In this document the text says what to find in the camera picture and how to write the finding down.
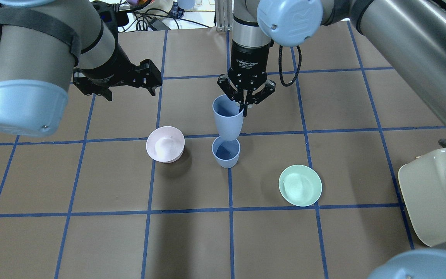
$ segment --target stacked cup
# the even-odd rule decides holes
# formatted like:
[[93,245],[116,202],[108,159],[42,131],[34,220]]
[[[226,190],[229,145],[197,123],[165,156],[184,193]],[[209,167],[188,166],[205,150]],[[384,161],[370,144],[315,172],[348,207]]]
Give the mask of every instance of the stacked cup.
[[244,122],[243,111],[237,103],[226,95],[217,97],[213,102],[214,122],[219,137],[213,141],[213,155],[223,168],[231,168],[237,164],[240,155],[240,143],[237,137]]

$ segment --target bowl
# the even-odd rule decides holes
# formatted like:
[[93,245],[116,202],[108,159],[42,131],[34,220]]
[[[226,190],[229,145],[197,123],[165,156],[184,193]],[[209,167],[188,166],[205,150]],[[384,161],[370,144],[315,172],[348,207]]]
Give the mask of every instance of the bowl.
[[322,192],[319,175],[308,166],[293,165],[286,168],[278,180],[280,193],[285,200],[298,207],[315,203]]
[[184,153],[185,138],[182,132],[171,126],[154,130],[146,142],[149,157],[161,163],[177,161]]

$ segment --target light blue cap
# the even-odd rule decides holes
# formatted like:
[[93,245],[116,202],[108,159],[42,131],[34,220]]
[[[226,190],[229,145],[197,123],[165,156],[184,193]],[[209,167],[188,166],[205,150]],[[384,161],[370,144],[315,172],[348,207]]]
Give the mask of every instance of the light blue cap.
[[46,5],[55,0],[0,0],[0,3],[10,7],[28,8]]
[[45,81],[0,81],[0,132],[50,136],[60,125],[68,98],[63,88]]
[[418,249],[393,257],[368,279],[446,278],[446,250]]
[[293,47],[311,37],[321,25],[321,0],[261,0],[257,22],[279,45]]

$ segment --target green bowl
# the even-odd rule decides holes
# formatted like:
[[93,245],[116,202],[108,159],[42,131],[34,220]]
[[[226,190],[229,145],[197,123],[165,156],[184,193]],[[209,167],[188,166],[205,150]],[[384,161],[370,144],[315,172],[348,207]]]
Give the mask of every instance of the green bowl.
[[298,207],[315,203],[322,192],[319,175],[308,166],[293,165],[286,168],[278,180],[280,193],[285,200]]

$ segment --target cup rim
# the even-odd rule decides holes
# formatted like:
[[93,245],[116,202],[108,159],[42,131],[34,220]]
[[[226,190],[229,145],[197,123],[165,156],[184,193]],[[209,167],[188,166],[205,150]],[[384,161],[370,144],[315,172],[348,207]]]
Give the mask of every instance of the cup rim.
[[220,99],[221,97],[223,97],[223,96],[226,97],[226,98],[228,98],[225,94],[223,94],[223,95],[219,95],[218,97],[216,97],[216,99],[214,99],[213,104],[212,104],[212,106],[211,106],[211,108],[212,108],[212,110],[213,110],[214,113],[216,113],[219,117],[224,117],[224,118],[237,117],[237,116],[239,116],[239,115],[241,115],[241,114],[244,113],[244,110],[242,110],[241,112],[239,112],[239,113],[237,113],[237,114],[235,114],[235,115],[233,115],[233,116],[224,116],[224,115],[221,115],[221,114],[217,113],[216,110],[214,110],[214,103],[216,103],[216,101],[217,101],[218,99]]
[[218,136],[217,138],[215,138],[214,141],[213,141],[213,144],[211,145],[211,152],[213,153],[213,156],[214,156],[215,158],[217,158],[217,159],[220,160],[220,161],[228,162],[228,161],[232,161],[233,159],[237,158],[237,157],[240,155],[240,141],[238,141],[238,139],[234,139],[233,141],[237,141],[237,144],[238,144],[238,152],[237,152],[237,155],[235,155],[233,158],[231,158],[231,159],[227,159],[227,160],[225,160],[225,159],[220,159],[220,157],[216,156],[216,154],[214,153],[214,143],[216,143],[216,141],[217,141],[219,138],[221,138],[221,136]]

